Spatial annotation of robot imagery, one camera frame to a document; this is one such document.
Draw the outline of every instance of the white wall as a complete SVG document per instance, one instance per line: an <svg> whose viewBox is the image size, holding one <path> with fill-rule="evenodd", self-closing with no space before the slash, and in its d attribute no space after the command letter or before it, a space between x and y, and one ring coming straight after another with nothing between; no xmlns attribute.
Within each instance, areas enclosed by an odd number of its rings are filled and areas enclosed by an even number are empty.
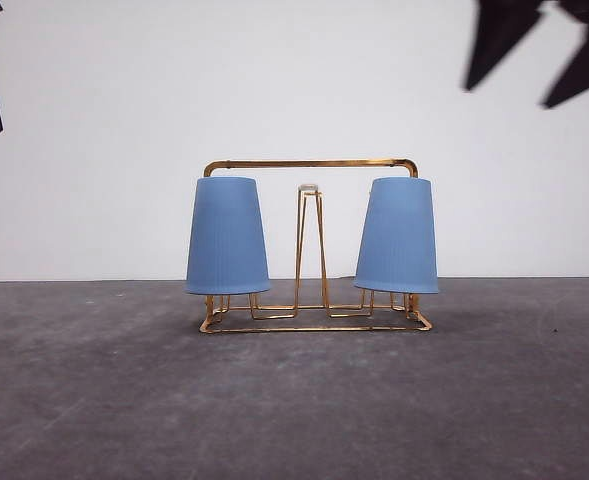
<svg viewBox="0 0 589 480"><path fill-rule="evenodd" d="M210 161L367 157L432 180L441 276L589 275L589 92L537 105L580 26L547 2L464 93L475 3L5 0L0 280L182 278ZM329 273L350 275L392 172L235 173L291 277L296 186L325 192Z"/></svg>

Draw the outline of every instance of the metal wire frame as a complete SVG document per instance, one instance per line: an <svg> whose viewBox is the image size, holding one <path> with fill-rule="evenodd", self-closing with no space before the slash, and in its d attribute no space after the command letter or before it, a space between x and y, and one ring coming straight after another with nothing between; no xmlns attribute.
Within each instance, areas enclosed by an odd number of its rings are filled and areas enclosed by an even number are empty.
<svg viewBox="0 0 589 480"><path fill-rule="evenodd" d="M204 171L208 177L217 168L279 168L279 167L372 167L372 166L402 166L405 167L411 177L418 177L416 164L407 159L369 159L369 160L261 160L261 161L219 161L210 163ZM322 304L301 305L301 264L303 256L303 236L307 212L307 200L313 197L318 225L318 236L321 250L321 297ZM432 329L431 322L419 310L419 296L416 293L403 293L403 304L395 303L394 292L389 294L388 304L376 304L373 290L369 291L369 301L366 303L366 290L361 289L359 304L332 304L330 302L329 281L325 264L325 241L323 230L323 195L316 185L301 185L297 197L297 227L296 227L296 269L294 283L294 301L290 305L262 305L258 293L248 294L247 305L232 306L230 295L219 295L219 306L214 307L214 295L205 297L206 317L201 324L203 333L268 333L268 332L328 332L328 331L428 331ZM363 317L369 318L376 309L388 309L402 312L408 320L419 323L418 326L397 325L322 325L302 327L253 327L253 328L212 328L212 325L222 322L224 315L231 310L249 311L253 320L276 320L295 318L300 310L324 310L329 318ZM285 311L272 315L261 315L261 311Z"/></svg>

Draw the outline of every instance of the gold wire rack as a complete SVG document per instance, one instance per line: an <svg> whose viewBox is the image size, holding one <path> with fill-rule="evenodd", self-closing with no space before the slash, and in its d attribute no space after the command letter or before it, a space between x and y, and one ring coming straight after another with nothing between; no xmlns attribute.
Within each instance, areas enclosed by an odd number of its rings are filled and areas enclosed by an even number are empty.
<svg viewBox="0 0 589 480"><path fill-rule="evenodd" d="M226 168L293 168L293 167L404 167L411 177L418 177L416 164L407 159L367 159L367 160L260 160L238 161L226 160L212 162L203 172L209 177L216 169ZM321 304L301 304L301 264L303 256L303 235L305 231L308 199L316 210L318 238L321 256ZM349 332L349 331L428 331L431 322L419 310L419 295L401 293L402 301L396 301L397 293L384 292L389 295L389 303L379 304L374 301L374 290L360 289L360 303L332 304L330 301L329 280L325 265L325 241L323 228L323 194L315 184L305 184L298 188L297 226L296 226L296 270L294 279L294 301L289 305L262 304L258 293L248 294L247 304L231 305L231 295L207 295L205 297L206 316L201 324L203 333L267 333L267 332ZM401 318L415 322L416 325L319 325L319 326L257 326L250 328L221 328L225 314L231 311L248 311L252 320L293 319L301 310L323 310L327 318L360 317L369 319L377 309L399 312Z"/></svg>

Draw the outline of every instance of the gray concrete floor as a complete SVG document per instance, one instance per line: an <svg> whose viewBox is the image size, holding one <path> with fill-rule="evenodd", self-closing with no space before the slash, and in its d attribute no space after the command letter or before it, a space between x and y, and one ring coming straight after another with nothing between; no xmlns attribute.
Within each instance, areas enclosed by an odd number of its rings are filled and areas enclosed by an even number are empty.
<svg viewBox="0 0 589 480"><path fill-rule="evenodd" d="M589 479L589 279L441 289L428 333L208 336L182 282L0 283L0 480Z"/></svg>

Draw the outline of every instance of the blue cup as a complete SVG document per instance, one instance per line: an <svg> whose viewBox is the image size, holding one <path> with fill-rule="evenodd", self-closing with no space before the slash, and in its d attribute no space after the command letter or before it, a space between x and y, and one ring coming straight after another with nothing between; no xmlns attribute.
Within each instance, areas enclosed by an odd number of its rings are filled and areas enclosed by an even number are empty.
<svg viewBox="0 0 589 480"><path fill-rule="evenodd" d="M256 182L243 177L199 179L185 291L235 295L269 288Z"/></svg>
<svg viewBox="0 0 589 480"><path fill-rule="evenodd" d="M354 285L384 292L438 293L429 181L374 180Z"/></svg>

